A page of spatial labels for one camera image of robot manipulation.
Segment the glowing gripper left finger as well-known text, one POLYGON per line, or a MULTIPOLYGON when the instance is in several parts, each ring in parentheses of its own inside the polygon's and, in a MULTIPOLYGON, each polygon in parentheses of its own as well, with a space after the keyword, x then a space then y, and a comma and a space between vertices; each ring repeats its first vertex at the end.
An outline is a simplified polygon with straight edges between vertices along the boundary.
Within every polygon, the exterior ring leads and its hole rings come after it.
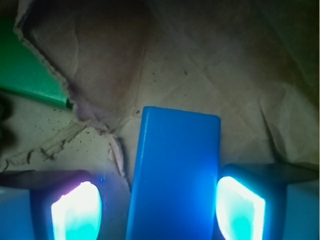
POLYGON ((96 240, 102 200, 86 170, 0 174, 2 240, 96 240))

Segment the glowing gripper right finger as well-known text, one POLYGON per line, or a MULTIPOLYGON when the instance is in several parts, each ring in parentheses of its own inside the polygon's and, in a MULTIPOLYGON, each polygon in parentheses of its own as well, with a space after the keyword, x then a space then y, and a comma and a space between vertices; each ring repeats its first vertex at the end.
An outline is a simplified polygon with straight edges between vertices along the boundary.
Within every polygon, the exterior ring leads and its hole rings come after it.
POLYGON ((215 240, 319 239, 319 166, 225 165, 216 185, 215 223, 215 240))

